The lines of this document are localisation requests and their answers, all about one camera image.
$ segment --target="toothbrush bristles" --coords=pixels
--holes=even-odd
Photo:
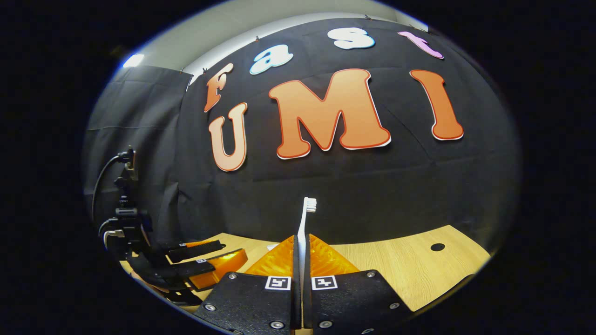
[[[306,211],[310,213],[314,213],[316,211],[316,199],[315,198],[307,198],[306,199]]]

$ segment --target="white ceiling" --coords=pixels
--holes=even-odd
[[[364,17],[366,14],[379,20],[395,21],[411,24],[423,30],[428,29],[424,23],[406,14],[370,0],[233,0],[211,7],[177,24],[144,45],[136,53],[145,55],[141,65],[175,70],[192,65],[190,66],[192,69],[184,69],[184,72],[192,73],[196,77],[198,73],[195,72],[198,72],[201,67],[210,67],[243,46],[242,42],[238,44],[236,39],[237,42],[234,45],[228,43],[228,46],[220,46],[216,49],[217,52],[206,55],[208,51],[224,42],[242,34],[247,36],[245,33],[251,33],[251,30],[266,24],[269,24],[266,30],[258,31],[261,33],[260,36],[281,30],[280,28],[285,29],[285,27],[300,24],[296,23],[297,20],[283,20],[282,25],[271,25],[274,21],[297,15],[303,15],[300,19],[301,23],[320,20],[321,14],[305,14],[325,12],[331,12],[329,13],[331,17],[354,17],[354,15]]]

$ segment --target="white letter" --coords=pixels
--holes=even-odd
[[[294,57],[294,54],[288,53],[287,45],[280,44],[272,46],[254,58],[256,63],[254,63],[250,68],[250,74],[258,75],[259,73],[269,70],[269,68],[272,66],[281,66],[285,63],[288,63],[292,57]]]
[[[327,36],[338,40],[333,42],[338,48],[350,50],[354,48],[370,48],[373,46],[374,40],[367,34],[366,30],[352,27],[333,29],[327,33]]]

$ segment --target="black fabric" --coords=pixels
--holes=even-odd
[[[365,29],[375,39],[368,49],[343,50],[327,32],[339,27]],[[408,31],[441,52],[439,60],[407,38]],[[253,76],[253,58],[266,48],[286,44],[294,54],[279,67]],[[481,246],[495,246],[494,234],[513,214],[519,184],[519,144],[513,121],[487,79],[439,36],[384,21],[342,18],[282,30],[232,53],[188,88],[176,132],[178,224],[185,238],[227,232],[281,241],[298,229],[305,196],[317,198],[306,224],[324,241],[358,243],[385,240],[452,225]],[[222,98],[208,113],[206,82],[226,64]],[[268,92],[275,85],[301,80],[323,97],[331,75],[342,69],[368,70],[381,124],[392,141],[381,148],[347,150],[336,135],[323,152],[312,144],[303,158],[281,160],[280,119]],[[421,84],[409,71],[424,69],[445,79],[464,137],[433,138],[433,112]],[[234,150],[229,110],[247,103],[247,158],[234,172],[215,165],[209,123],[224,116],[223,142]],[[339,122],[336,134],[343,133]]]
[[[83,193],[88,207],[105,163],[128,145],[136,150],[138,205],[153,219],[152,237],[179,238],[178,189],[173,174],[174,133],[180,103],[191,75],[151,66],[127,67],[114,74],[91,114],[82,150]],[[96,203],[96,225],[114,216],[119,190],[113,181],[123,165],[105,172]]]

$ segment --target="cutout letter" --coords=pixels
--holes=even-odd
[[[207,113],[216,103],[218,103],[221,96],[218,94],[218,89],[224,89],[226,81],[226,72],[230,72],[234,68],[232,63],[229,63],[214,75],[207,82],[207,104],[203,111]]]
[[[333,44],[335,44],[336,47],[345,50],[370,48],[374,45],[374,39],[368,36],[366,30],[360,28],[333,29],[327,33],[327,36],[329,38],[337,39]]]
[[[222,127],[224,117],[220,116],[213,120],[209,125],[211,133],[211,146],[213,149],[213,158],[215,164],[226,171],[234,171],[240,168],[246,159],[246,133],[244,131],[244,112],[248,105],[241,103],[232,108],[228,113],[228,118],[232,120],[234,126],[234,152],[231,155],[225,153],[224,137],[222,136]]]
[[[433,136],[441,141],[460,139],[464,136],[464,128],[457,122],[451,102],[445,92],[443,77],[427,70],[411,70],[410,76],[422,84],[433,109]]]
[[[280,44],[272,46],[254,58],[256,63],[251,66],[250,74],[258,75],[259,73],[269,70],[272,66],[282,66],[283,64],[288,63],[292,57],[294,57],[294,54],[288,52],[287,45]]]
[[[302,139],[299,123],[321,150],[329,150],[341,114],[345,125],[339,139],[342,147],[355,150],[387,145],[391,134],[378,119],[368,88],[370,77],[371,74],[362,69],[337,71],[331,77],[323,100],[299,80],[272,88],[269,96],[277,100],[281,122],[281,145],[277,148],[277,156],[291,159],[311,152],[311,144]]]
[[[428,42],[426,42],[424,39],[421,39],[419,37],[414,36],[414,34],[410,33],[410,32],[399,32],[398,34],[407,37],[410,41],[412,41],[414,44],[416,44],[420,49],[424,50],[427,54],[436,57],[438,59],[443,59],[443,55],[435,50],[432,50],[427,44]]]

